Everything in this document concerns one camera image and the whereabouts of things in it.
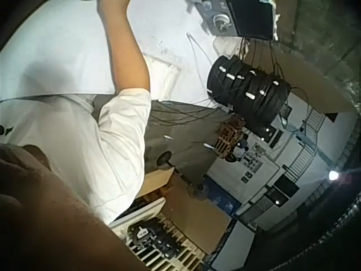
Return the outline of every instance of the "white tape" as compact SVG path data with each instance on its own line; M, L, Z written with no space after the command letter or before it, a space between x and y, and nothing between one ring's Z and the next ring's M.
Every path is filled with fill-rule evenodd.
M234 75L231 75L231 74L229 74L229 73L228 73L226 76L227 76L228 78L232 79L232 80L234 80L234 79L236 78Z

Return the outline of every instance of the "window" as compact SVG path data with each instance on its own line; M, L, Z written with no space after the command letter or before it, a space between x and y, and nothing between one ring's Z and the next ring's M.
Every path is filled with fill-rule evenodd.
M334 123L334 121L337 118L338 113L328 113L328 114L325 114L325 115L330 121L332 121Z

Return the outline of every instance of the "short sleeve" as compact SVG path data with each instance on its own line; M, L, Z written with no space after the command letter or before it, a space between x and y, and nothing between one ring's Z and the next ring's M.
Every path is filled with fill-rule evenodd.
M103 221L112 221L128 209L144 181L144 134L151 111L151 95L145 89L126 89L108 102L100 112L99 136L103 154L117 180L110 191Z

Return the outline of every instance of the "light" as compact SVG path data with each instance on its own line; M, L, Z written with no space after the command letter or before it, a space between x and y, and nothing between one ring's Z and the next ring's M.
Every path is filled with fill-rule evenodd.
M328 178L330 181L335 181L340 177L340 174L336 171L330 171L328 174Z

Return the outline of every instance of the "white cloth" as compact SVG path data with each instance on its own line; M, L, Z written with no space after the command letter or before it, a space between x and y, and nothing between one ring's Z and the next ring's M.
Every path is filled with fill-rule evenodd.
M35 145L50 167L106 223L127 210L144 180L144 133L151 95L123 90L99 123L76 95L0 103L0 143Z

